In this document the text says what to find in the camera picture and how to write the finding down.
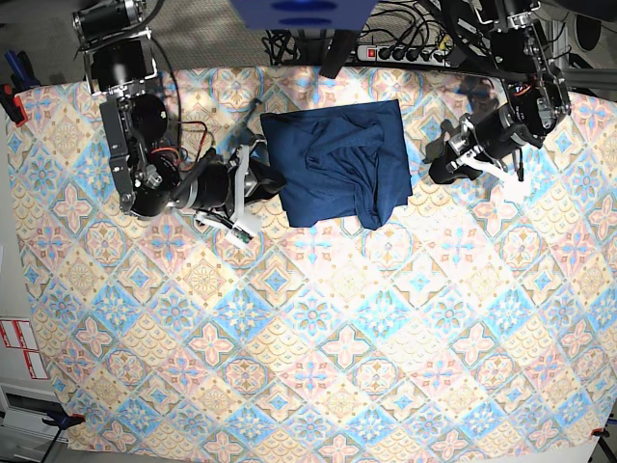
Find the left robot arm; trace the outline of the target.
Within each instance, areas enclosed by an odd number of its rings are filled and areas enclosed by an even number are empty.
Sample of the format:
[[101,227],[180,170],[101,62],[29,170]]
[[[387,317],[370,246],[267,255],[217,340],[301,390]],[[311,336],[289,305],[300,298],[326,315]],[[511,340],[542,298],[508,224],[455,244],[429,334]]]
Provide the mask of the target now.
[[462,36],[460,9],[442,1],[445,31],[468,60],[501,81],[506,101],[487,115],[463,115],[454,133],[432,160],[429,176],[436,184],[497,178],[505,200],[521,203],[531,194],[531,177],[523,148],[541,148],[548,135],[571,113],[565,77],[548,50],[548,41],[533,14],[537,1],[484,1],[476,9],[476,32],[489,52]]

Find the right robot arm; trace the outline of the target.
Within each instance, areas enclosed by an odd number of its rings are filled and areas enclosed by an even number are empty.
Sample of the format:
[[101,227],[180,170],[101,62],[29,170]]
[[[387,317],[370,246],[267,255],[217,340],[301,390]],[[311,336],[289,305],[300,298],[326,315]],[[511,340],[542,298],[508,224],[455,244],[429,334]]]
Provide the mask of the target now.
[[226,155],[216,151],[209,131],[195,157],[182,148],[187,123],[163,100],[154,56],[162,48],[148,26],[162,6],[93,1],[72,15],[90,92],[105,98],[99,110],[121,212],[151,220],[169,209],[189,211],[197,225],[222,230],[245,247],[261,229],[248,206],[276,197],[285,180],[267,162],[265,138],[245,124],[237,126]]

